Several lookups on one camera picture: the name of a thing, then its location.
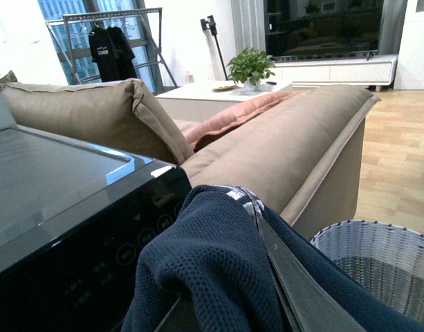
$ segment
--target white pot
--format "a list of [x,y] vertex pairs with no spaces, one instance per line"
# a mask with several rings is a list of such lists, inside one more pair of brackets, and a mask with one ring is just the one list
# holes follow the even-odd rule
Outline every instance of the white pot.
[[256,81],[256,84],[253,85],[253,84],[250,83],[249,80],[246,80],[244,82],[244,90],[246,90],[246,91],[259,91],[259,85],[260,85],[260,83],[261,83],[261,81],[260,80],[257,80]]

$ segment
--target pink pillow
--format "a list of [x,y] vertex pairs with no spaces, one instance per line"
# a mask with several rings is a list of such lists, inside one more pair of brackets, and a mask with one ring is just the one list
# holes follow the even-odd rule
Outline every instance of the pink pillow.
[[199,151],[232,130],[301,92],[274,92],[228,107],[200,124],[187,135],[193,150]]

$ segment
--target floor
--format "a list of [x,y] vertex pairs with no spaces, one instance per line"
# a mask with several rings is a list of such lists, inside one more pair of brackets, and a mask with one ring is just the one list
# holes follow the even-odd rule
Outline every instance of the floor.
[[424,91],[375,93],[367,116],[356,219],[424,234]]

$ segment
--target dark blue garment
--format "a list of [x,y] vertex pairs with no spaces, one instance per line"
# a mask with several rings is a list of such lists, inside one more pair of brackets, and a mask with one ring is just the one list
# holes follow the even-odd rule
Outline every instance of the dark blue garment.
[[[192,298],[202,331],[283,331],[268,257],[244,209],[250,198],[229,192],[194,188],[175,224],[141,252],[123,332],[153,331],[180,295]],[[314,280],[367,331],[424,331],[355,283],[271,209],[262,214]]]

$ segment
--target flat screen tv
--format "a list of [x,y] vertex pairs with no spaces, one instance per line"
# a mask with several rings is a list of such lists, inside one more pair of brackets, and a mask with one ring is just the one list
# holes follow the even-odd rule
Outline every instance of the flat screen tv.
[[284,60],[366,57],[384,0],[267,0],[266,50]]

